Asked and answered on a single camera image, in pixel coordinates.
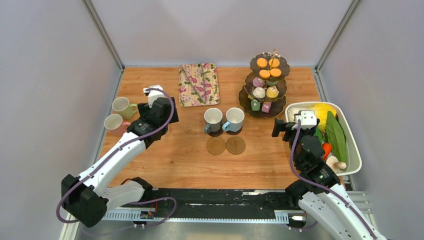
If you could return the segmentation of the green cake with panda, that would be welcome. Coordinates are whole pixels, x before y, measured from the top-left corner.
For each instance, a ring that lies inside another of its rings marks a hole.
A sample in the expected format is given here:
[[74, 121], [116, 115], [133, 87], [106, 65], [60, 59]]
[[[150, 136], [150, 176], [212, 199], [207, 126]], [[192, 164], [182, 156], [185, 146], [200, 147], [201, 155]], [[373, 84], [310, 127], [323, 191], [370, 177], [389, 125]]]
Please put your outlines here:
[[252, 99], [250, 105], [251, 105], [251, 110], [254, 112], [258, 112], [261, 109], [261, 102], [258, 101], [257, 99]]

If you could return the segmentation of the green round cake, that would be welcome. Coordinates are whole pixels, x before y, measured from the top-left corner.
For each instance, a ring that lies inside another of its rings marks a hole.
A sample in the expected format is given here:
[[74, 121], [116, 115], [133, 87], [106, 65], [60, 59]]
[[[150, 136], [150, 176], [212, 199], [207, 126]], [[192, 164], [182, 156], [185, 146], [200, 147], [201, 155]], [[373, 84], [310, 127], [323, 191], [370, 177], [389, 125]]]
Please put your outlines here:
[[268, 86], [275, 86], [277, 83], [278, 83], [278, 81], [269, 81], [269, 80], [266, 81], [266, 84]]

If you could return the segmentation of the floral rectangular tray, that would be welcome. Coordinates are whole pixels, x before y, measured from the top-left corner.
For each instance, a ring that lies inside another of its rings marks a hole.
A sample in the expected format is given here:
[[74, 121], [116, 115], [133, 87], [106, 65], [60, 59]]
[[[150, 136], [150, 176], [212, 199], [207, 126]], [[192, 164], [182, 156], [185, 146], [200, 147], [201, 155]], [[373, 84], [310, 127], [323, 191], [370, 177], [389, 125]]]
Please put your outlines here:
[[181, 107], [213, 106], [220, 103], [215, 63], [183, 64], [178, 68], [178, 102]]

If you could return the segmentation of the yellow cupcake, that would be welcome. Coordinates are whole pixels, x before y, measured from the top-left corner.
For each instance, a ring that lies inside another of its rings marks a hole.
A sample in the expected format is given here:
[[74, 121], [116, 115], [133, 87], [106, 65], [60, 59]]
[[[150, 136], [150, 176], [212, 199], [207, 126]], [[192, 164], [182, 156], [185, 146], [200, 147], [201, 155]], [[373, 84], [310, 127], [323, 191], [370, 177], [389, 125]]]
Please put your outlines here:
[[268, 98], [270, 98], [270, 99], [277, 98], [278, 95], [279, 95], [279, 90], [278, 90], [278, 88], [275, 85], [274, 86], [269, 86], [266, 89], [266, 96]]

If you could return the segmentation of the grey handled mug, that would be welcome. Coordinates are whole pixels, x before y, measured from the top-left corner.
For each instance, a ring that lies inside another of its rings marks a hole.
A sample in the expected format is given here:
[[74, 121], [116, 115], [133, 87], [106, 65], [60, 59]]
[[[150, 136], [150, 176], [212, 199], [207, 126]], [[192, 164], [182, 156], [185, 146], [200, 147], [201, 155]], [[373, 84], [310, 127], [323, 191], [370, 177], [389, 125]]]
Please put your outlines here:
[[210, 132], [216, 132], [222, 129], [223, 125], [223, 113], [218, 108], [209, 108], [205, 111], [204, 115], [205, 127], [204, 132], [206, 134]]

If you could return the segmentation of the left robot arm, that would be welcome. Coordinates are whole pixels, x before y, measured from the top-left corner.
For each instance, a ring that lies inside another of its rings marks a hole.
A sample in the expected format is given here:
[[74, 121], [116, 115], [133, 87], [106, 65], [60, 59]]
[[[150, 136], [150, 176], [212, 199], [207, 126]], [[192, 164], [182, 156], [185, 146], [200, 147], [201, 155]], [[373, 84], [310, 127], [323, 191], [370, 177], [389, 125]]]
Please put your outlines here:
[[65, 224], [82, 223], [91, 228], [108, 211], [124, 205], [147, 207], [156, 202], [153, 187], [140, 177], [110, 187], [110, 182], [135, 157], [159, 141], [168, 124], [178, 122], [174, 97], [159, 97], [138, 104], [140, 117], [130, 123], [118, 142], [94, 165], [77, 176], [66, 175], [61, 181], [61, 199], [56, 207], [57, 219]]

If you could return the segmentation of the dark round wooden coaster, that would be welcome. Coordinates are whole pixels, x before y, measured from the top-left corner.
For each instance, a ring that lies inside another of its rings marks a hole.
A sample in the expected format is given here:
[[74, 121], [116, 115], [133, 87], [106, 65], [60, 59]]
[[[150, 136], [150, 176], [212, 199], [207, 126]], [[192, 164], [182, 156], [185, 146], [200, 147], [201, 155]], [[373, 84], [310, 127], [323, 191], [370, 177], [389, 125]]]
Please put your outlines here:
[[215, 132], [209, 132], [208, 135], [211, 137], [218, 137], [220, 136], [224, 131], [222, 129], [215, 131]]

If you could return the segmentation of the light blue handled mug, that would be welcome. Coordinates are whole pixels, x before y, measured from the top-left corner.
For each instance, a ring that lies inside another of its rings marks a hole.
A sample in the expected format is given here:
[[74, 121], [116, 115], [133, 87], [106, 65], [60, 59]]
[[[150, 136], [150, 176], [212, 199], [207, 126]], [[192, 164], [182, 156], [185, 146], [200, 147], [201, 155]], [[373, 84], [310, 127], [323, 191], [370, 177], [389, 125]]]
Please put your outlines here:
[[222, 130], [224, 132], [236, 132], [243, 127], [245, 113], [242, 109], [238, 107], [232, 107], [226, 112], [225, 117], [226, 122], [222, 125]]

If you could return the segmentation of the purple cake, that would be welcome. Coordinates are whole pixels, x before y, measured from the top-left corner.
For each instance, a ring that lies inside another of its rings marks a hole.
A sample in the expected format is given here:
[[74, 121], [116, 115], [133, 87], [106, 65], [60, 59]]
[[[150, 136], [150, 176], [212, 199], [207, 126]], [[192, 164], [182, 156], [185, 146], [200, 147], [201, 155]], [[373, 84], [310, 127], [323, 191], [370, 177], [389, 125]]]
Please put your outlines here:
[[264, 87], [264, 85], [266, 84], [266, 82], [265, 82], [263, 79], [259, 78], [259, 77], [255, 77], [255, 78], [253, 79], [253, 81], [252, 81], [252, 84], [253, 84], [253, 86], [254, 86], [255, 88], [258, 88], [258, 87], [263, 88], [263, 87]]

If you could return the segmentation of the round biscuit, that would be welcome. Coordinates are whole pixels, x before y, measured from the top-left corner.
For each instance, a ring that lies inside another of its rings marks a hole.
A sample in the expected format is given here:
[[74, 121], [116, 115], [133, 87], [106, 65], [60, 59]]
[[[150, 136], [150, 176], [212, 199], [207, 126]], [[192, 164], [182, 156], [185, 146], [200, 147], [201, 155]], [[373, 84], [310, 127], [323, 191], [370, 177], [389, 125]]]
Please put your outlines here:
[[269, 70], [270, 76], [278, 78], [282, 75], [282, 71], [279, 68], [272, 68]]
[[261, 69], [259, 71], [259, 77], [262, 79], [268, 79], [271, 76], [271, 73], [269, 70]]
[[271, 69], [278, 68], [280, 66], [280, 60], [278, 58], [272, 58], [268, 61]]
[[265, 58], [260, 57], [256, 60], [256, 64], [259, 68], [266, 68], [268, 65], [268, 61]]

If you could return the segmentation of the three-tier dark cake stand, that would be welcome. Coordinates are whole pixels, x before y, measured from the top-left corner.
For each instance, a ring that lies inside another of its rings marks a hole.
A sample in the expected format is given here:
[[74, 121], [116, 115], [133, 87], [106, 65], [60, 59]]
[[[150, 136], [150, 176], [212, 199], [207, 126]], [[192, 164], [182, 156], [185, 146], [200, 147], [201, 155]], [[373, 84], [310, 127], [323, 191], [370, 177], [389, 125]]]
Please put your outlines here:
[[[265, 68], [260, 68], [257, 66], [257, 59], [258, 58], [265, 58], [268, 61], [268, 65]], [[269, 60], [272, 58], [278, 58], [280, 61], [280, 65], [278, 67], [278, 69], [281, 70], [282, 74], [280, 77], [272, 77], [270, 76], [267, 79], [261, 78], [259, 76], [259, 71], [260, 70], [269, 70], [272, 69], [269, 66]], [[269, 118], [273, 118], [273, 117], [277, 117], [279, 116], [286, 104], [286, 93], [287, 93], [287, 82], [286, 82], [286, 77], [289, 75], [290, 73], [290, 65], [288, 64], [287, 60], [282, 57], [279, 53], [278, 50], [275, 48], [273, 51], [271, 52], [262, 52], [256, 56], [254, 56], [249, 64], [250, 70], [251, 72], [246, 76], [245, 80], [244, 80], [244, 85], [242, 86], [242, 89], [240, 90], [239, 94], [238, 94], [238, 101], [240, 106], [242, 107], [242, 109], [244, 110], [244, 112], [254, 118], [259, 118], [259, 119], [269, 119]], [[255, 77], [258, 77], [262, 80], [265, 81], [265, 85], [263, 86], [263, 88], [267, 91], [267, 88], [270, 87], [267, 85], [266, 81], [271, 81], [271, 82], [275, 82], [278, 81], [278, 83], [275, 85], [279, 91], [278, 97], [275, 98], [268, 98], [267, 96], [265, 96], [264, 98], [255, 98], [252, 94], [253, 90], [255, 89], [255, 87], [253, 86], [253, 79]], [[260, 110], [259, 111], [252, 111], [251, 109], [251, 100], [252, 99], [256, 99], [258, 100], [261, 105], [260, 105]], [[263, 102], [272, 102], [271, 104], [271, 108], [269, 113], [265, 113], [261, 111], [262, 108], [262, 104]]]

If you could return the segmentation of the white round cake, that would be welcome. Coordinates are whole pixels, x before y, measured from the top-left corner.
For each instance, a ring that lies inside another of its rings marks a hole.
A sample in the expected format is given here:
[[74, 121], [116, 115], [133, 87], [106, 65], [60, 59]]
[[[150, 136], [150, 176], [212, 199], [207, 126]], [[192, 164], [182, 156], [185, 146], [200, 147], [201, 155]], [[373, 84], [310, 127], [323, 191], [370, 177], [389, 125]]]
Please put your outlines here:
[[263, 99], [266, 96], [266, 90], [263, 87], [256, 87], [252, 91], [252, 95], [257, 99]]

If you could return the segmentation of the light wooden coaster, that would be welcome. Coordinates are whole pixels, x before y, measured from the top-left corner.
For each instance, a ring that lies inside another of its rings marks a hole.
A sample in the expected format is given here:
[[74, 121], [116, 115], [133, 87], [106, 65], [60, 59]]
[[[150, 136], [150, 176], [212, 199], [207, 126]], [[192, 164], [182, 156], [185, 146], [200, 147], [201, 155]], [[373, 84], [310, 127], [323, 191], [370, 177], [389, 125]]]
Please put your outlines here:
[[233, 136], [226, 141], [226, 149], [233, 155], [239, 155], [245, 151], [246, 143], [241, 137]]
[[207, 141], [206, 149], [213, 155], [222, 154], [226, 150], [226, 141], [221, 137], [212, 137]]

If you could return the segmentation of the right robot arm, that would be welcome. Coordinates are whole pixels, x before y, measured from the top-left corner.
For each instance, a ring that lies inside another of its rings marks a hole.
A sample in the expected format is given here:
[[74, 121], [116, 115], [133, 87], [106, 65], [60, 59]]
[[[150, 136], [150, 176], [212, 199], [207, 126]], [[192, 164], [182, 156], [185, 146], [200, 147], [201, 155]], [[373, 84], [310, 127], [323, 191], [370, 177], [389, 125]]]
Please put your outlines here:
[[336, 240], [384, 240], [348, 195], [337, 174], [323, 161], [324, 149], [316, 128], [274, 120], [272, 137], [284, 133], [289, 143], [289, 164], [298, 178], [286, 189], [285, 202], [291, 209], [301, 208]]

